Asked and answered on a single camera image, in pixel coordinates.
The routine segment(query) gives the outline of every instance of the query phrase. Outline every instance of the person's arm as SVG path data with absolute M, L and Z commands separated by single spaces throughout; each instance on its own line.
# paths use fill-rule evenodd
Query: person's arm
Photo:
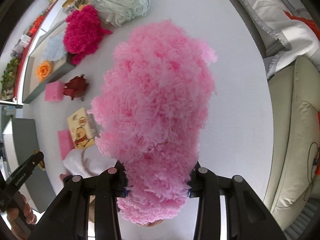
M 37 217 L 34 215 L 32 208 L 27 203 L 26 197 L 22 195 L 23 201 L 25 203 L 23 208 L 23 214 L 26 217 L 26 222 L 29 225 L 35 224 L 37 222 Z M 11 231 L 22 240 L 27 240 L 27 236 L 22 231 L 22 229 L 14 221 L 19 216 L 19 210 L 17 208 L 7 209 L 7 220 L 11 225 Z

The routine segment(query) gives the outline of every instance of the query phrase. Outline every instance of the pink box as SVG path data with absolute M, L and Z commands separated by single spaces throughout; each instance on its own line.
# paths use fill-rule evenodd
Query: pink box
M 69 130 L 58 131 L 58 142 L 62 160 L 64 160 L 68 153 L 74 149 L 73 141 Z
M 61 83 L 59 81 L 46 84 L 44 100 L 49 102 L 62 101 L 63 88 L 64 88 L 64 83 Z

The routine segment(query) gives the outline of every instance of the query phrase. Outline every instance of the tabletop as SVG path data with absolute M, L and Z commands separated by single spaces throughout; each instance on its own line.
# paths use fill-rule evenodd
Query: tabletop
M 59 174 L 65 169 L 60 158 L 57 131 L 68 129 L 67 117 L 85 107 L 90 109 L 100 94 L 103 73 L 112 68 L 115 46 L 126 41 L 137 25 L 166 19 L 183 27 L 195 38 L 214 48 L 218 62 L 210 65 L 216 91 L 210 99 L 209 118 L 200 136 L 201 166 L 219 176 L 242 175 L 263 199 L 270 175 L 273 150 L 271 99 L 261 55 L 241 17 L 229 0 L 151 0 L 145 17 L 123 24 L 105 37 L 98 51 L 87 56 L 61 78 L 84 74 L 90 83 L 84 101 L 45 102 L 44 93 L 24 106 L 24 118 L 36 121 L 39 146 L 53 189 L 62 188 Z M 154 228 L 141 228 L 119 217 L 125 240 L 189 240 L 195 229 L 197 199 L 190 199 L 180 214 Z M 226 239 L 224 202 L 221 202 L 221 239 Z

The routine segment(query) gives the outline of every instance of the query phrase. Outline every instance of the pink fluffy object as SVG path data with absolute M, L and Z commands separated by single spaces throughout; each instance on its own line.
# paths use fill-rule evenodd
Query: pink fluffy object
M 135 28 L 113 57 L 90 112 L 104 128 L 100 152 L 126 169 L 130 192 L 118 206 L 134 223 L 172 218 L 187 201 L 217 57 L 171 21 Z
M 105 34 L 111 31 L 103 29 L 97 11 L 92 5 L 86 5 L 81 11 L 75 10 L 66 19 L 68 26 L 63 37 L 66 51 L 75 54 L 73 64 L 79 64 L 85 56 L 94 54 Z

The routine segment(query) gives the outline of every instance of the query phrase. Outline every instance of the red flower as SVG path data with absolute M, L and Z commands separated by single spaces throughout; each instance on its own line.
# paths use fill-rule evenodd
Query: red flower
M 63 89 L 65 96 L 70 96 L 71 100 L 82 97 L 88 88 L 89 83 L 86 83 L 84 75 L 76 76 L 68 83 L 64 84 L 66 88 Z

